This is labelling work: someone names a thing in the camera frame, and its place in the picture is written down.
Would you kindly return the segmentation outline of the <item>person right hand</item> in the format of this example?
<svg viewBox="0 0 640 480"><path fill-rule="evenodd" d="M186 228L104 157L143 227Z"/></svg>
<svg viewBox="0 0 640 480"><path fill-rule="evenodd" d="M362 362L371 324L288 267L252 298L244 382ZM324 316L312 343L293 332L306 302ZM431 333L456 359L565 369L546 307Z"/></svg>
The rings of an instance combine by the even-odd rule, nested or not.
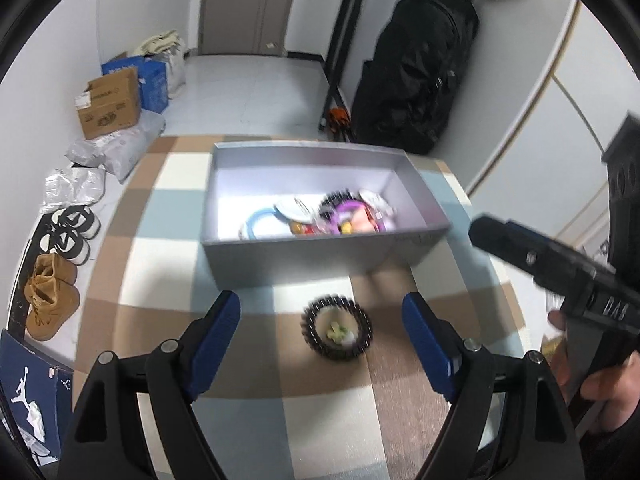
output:
<svg viewBox="0 0 640 480"><path fill-rule="evenodd" d="M564 316L559 310L548 314L549 323L560 330L565 328ZM550 367L567 398L567 385L570 381L570 363L566 351L566 341L560 342L551 357ZM589 432L612 432L620 429L634 414L639 403L639 353L631 353L624 364L599 370L582 382L580 394L586 400L601 402L600 415L589 428Z"/></svg>

